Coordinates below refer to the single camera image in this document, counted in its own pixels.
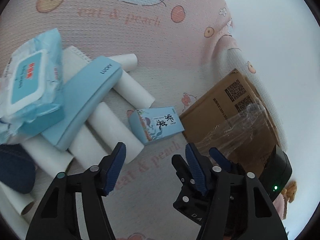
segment blue wet wipes pack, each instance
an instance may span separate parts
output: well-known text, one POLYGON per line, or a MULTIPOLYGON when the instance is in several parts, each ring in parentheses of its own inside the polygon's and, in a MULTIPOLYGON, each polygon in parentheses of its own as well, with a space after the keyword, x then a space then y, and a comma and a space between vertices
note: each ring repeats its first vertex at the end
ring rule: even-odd
POLYGON ((64 118, 62 44, 57 29, 12 55, 1 78, 0 144, 31 138, 64 118))

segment clear plastic tape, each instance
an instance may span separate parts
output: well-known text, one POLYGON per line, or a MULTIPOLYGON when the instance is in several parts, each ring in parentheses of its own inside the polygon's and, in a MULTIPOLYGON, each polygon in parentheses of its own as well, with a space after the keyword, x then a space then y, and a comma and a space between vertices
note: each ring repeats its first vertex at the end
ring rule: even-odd
POLYGON ((239 146, 251 142, 266 125, 270 127, 268 120, 268 113, 260 101, 249 104, 239 114, 214 127, 202 141, 196 143, 196 147, 215 163, 209 156, 210 148, 216 147, 228 158, 239 146))

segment brown cardboard box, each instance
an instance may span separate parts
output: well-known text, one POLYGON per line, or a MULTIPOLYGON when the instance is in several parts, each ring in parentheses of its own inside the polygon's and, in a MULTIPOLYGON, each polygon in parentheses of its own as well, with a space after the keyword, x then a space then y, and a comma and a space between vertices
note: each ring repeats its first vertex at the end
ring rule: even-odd
POLYGON ((223 78, 180 116, 188 142, 201 154, 217 147, 229 160, 257 176, 275 144, 273 121, 260 95, 236 69, 223 78))

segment white background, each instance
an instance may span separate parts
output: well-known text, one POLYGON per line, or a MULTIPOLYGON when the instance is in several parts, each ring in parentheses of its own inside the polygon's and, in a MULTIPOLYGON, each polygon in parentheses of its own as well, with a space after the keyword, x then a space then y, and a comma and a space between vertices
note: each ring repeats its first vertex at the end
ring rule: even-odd
POLYGON ((320 28, 303 0, 226 0, 234 37, 259 73, 287 138, 298 184, 284 226, 303 230, 320 200, 320 28))

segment teal label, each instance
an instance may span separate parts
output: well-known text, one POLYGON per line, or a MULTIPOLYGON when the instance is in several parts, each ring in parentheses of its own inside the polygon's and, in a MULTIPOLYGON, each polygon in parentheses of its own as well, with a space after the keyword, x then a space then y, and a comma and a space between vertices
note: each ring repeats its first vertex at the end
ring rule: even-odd
POLYGON ((11 104, 37 91, 42 52, 20 62, 13 83, 11 104))

